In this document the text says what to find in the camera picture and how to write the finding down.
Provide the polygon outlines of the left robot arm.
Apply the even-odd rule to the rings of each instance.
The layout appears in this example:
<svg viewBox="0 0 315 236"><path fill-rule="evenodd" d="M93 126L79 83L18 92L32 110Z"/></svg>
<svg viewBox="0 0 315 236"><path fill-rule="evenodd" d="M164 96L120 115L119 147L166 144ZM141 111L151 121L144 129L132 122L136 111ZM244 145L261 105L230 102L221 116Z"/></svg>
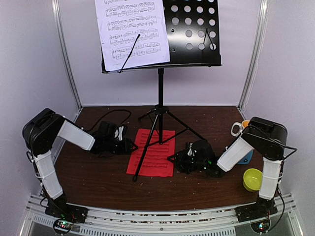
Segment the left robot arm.
<svg viewBox="0 0 315 236"><path fill-rule="evenodd" d="M49 201L48 206L59 218L67 218L71 213L55 169L55 163L66 143L96 155L104 152L132 154L138 150L135 142L125 137L127 126L124 121L117 125L104 120L109 114L111 111L101 116L91 128L85 129L50 108L45 108L22 129L28 160Z"/></svg>

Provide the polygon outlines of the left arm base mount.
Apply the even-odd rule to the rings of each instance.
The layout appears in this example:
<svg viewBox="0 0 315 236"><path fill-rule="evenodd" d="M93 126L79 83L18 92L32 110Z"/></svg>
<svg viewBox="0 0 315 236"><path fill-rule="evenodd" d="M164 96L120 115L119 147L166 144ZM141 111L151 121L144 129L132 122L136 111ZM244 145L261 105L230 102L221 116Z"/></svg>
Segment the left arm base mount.
<svg viewBox="0 0 315 236"><path fill-rule="evenodd" d="M76 223L85 223L88 209L81 206L66 205L65 213L55 206L48 205L45 214L56 219L53 222L53 230L59 235L68 234Z"/></svg>

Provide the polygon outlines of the lavender sheet music page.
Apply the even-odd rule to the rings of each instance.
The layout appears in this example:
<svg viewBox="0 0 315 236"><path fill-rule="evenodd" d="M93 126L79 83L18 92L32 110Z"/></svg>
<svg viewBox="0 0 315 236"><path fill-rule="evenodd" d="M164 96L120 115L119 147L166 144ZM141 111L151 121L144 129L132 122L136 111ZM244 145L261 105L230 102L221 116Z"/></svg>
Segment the lavender sheet music page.
<svg viewBox="0 0 315 236"><path fill-rule="evenodd" d="M170 62L161 0L96 0L105 70Z"/></svg>

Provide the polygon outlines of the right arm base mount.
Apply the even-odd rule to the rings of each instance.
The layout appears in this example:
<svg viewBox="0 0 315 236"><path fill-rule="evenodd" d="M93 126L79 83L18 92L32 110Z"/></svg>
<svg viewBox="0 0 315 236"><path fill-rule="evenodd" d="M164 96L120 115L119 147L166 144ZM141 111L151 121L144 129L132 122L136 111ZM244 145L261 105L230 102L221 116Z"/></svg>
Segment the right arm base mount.
<svg viewBox="0 0 315 236"><path fill-rule="evenodd" d="M235 208L238 222L249 222L255 233L267 233L271 228L270 216L278 212L275 206L267 208L260 204L251 204Z"/></svg>

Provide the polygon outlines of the black music stand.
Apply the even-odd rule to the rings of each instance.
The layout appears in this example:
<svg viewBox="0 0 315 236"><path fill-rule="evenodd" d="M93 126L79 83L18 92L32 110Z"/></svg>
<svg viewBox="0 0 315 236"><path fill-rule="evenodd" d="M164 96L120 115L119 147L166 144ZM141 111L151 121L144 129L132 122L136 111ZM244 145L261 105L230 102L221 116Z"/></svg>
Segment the black music stand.
<svg viewBox="0 0 315 236"><path fill-rule="evenodd" d="M220 66L220 31L218 2L215 0L162 0L169 43L170 62L126 68L103 73L157 69L158 103L152 107L155 115L151 133L158 134L158 143L164 144L163 117L170 111L164 104L164 70L170 67Z"/></svg>

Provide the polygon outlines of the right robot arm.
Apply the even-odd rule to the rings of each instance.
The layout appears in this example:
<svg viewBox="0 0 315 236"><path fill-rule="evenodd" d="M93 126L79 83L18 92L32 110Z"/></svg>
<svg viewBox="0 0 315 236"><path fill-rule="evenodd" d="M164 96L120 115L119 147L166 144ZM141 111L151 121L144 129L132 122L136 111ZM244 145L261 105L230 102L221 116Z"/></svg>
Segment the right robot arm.
<svg viewBox="0 0 315 236"><path fill-rule="evenodd" d="M167 160L182 173L205 171L208 176L220 178L255 150L263 158L263 172L259 195L252 206L252 212L255 216L262 217L271 209L282 178L283 165L287 159L285 149L297 151L296 148L287 146L287 135L287 128L282 124L253 117L219 157L215 156L207 141L198 140L187 142L183 150L169 156Z"/></svg>

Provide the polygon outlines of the red sheet music page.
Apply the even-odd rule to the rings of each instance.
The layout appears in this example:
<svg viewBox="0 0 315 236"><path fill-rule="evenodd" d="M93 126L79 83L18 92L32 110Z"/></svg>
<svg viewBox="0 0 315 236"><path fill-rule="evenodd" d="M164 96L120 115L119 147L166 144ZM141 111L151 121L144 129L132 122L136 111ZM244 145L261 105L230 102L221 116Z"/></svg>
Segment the red sheet music page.
<svg viewBox="0 0 315 236"><path fill-rule="evenodd" d="M126 171L127 174L135 174L149 133L149 129L138 130L135 138L135 144L138 146L138 150L134 151L131 154ZM162 145L157 143L148 147L139 175L145 177L172 177L174 172L174 165L173 163L168 161L167 158L174 154L174 138Z"/></svg>

